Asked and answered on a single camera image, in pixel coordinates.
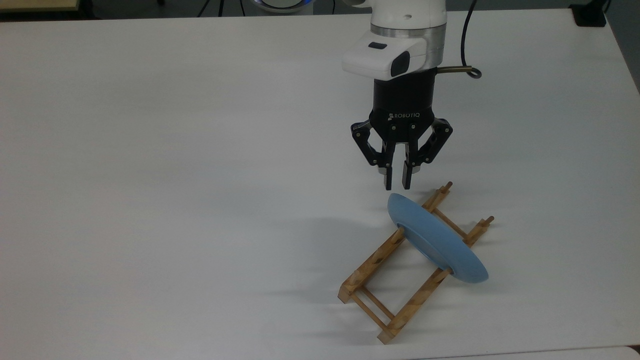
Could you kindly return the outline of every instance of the black cable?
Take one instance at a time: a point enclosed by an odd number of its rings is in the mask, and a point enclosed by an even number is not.
[[[471,14],[474,12],[477,1],[478,0],[473,0],[471,2],[471,6],[469,6],[469,12],[467,13],[467,18],[465,19],[465,25],[462,27],[462,39],[460,40],[460,58],[462,59],[463,66],[467,66],[467,59],[465,57],[465,41],[467,40],[467,28],[469,27],[469,20],[471,20]],[[474,79],[479,79],[482,76],[482,72],[474,67],[473,70],[467,73],[467,75],[471,76]]]
[[[225,0],[220,0],[220,6],[218,7],[218,17],[222,17],[222,9],[225,7]]]
[[[209,1],[210,1],[210,0],[207,0],[207,1],[204,3],[204,6],[202,7],[202,9],[200,9],[200,12],[198,13],[198,16],[196,16],[196,17],[200,17],[200,16],[202,15],[202,13],[204,13],[204,10],[207,8],[207,5],[209,4]]]

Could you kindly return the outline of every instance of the wooden crossbar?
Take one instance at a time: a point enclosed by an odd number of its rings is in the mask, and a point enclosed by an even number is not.
[[[494,220],[488,217],[486,220],[480,220],[474,228],[465,233],[459,226],[446,217],[437,207],[449,194],[452,183],[449,182],[445,186],[440,187],[423,205],[422,207],[428,212],[440,218],[453,231],[458,233],[467,246],[473,246],[478,239],[487,231],[489,225]],[[404,326],[413,318],[420,307],[427,301],[429,296],[438,288],[442,281],[451,274],[451,268],[442,270],[436,269],[424,284],[413,294],[411,299],[400,309],[398,314],[394,315],[387,307],[376,298],[369,289],[365,287],[373,274],[378,270],[388,257],[396,251],[398,246],[404,240],[404,229],[400,227],[382,244],[378,249],[369,256],[343,283],[338,291],[338,298],[346,303],[349,299],[353,299],[358,306],[369,315],[369,317],[382,329],[378,334],[378,339],[387,344],[393,340]],[[357,291],[361,291],[371,302],[377,306],[388,318],[389,323],[384,323],[369,307],[358,297]]]

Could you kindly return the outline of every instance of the blue plate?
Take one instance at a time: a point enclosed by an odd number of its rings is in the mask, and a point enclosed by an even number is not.
[[[404,228],[406,239],[439,268],[451,268],[451,275],[464,282],[483,282],[489,278],[480,259],[460,236],[422,206],[393,193],[387,209],[391,220]]]

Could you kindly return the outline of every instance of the black device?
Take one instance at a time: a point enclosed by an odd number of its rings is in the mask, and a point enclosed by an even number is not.
[[[592,0],[587,5],[570,5],[569,8],[573,12],[575,24],[589,28],[603,28],[607,24],[604,16],[606,10],[602,10],[605,4],[611,0]]]

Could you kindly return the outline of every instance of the white table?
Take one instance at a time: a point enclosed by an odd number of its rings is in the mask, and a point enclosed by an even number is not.
[[[452,13],[443,65],[459,64]],[[640,97],[609,28],[478,12],[403,191],[496,221],[391,345],[341,282],[393,231],[351,139],[366,15],[0,24],[3,359],[415,359],[640,342]],[[396,159],[396,168],[401,161]],[[404,247],[392,311],[433,266]]]

